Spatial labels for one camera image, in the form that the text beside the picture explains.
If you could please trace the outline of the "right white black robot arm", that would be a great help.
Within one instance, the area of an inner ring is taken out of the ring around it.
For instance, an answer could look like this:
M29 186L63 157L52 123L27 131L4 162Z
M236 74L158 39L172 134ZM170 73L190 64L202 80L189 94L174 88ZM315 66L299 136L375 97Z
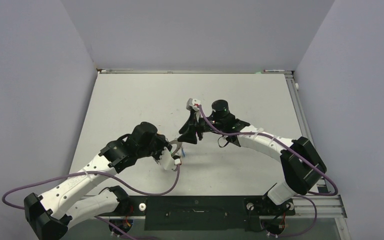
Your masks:
M223 99L214 101L211 107L211 115L205 117L201 102L190 98L186 103L189 117L178 131L180 136L177 140L196 145L205 133L214 133L220 135L226 144L248 148L278 161L284 179L264 195L262 207L267 213L275 214L293 196L309 193L326 173L326 165L308 138L285 138L256 128L236 118Z

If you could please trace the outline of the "large metal ring disc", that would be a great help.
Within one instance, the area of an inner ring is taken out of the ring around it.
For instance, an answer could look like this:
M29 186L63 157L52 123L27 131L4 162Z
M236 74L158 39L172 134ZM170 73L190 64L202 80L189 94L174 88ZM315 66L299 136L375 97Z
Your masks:
M170 154L172 157L174 157L179 151L182 151L183 143L178 141L177 138L171 140L169 145L171 146Z

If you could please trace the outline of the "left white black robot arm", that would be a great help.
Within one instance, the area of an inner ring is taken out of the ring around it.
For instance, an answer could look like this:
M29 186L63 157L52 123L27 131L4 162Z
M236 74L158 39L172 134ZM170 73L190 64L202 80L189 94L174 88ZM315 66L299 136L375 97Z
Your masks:
M165 170L177 171L181 156L171 150L171 143L153 124L141 122L132 133L110 141L74 176L48 191L25 197L25 218L38 239L59 240L71 227L89 218L111 212L123 215L129 208L129 196L120 186L83 197L142 158L152 157Z

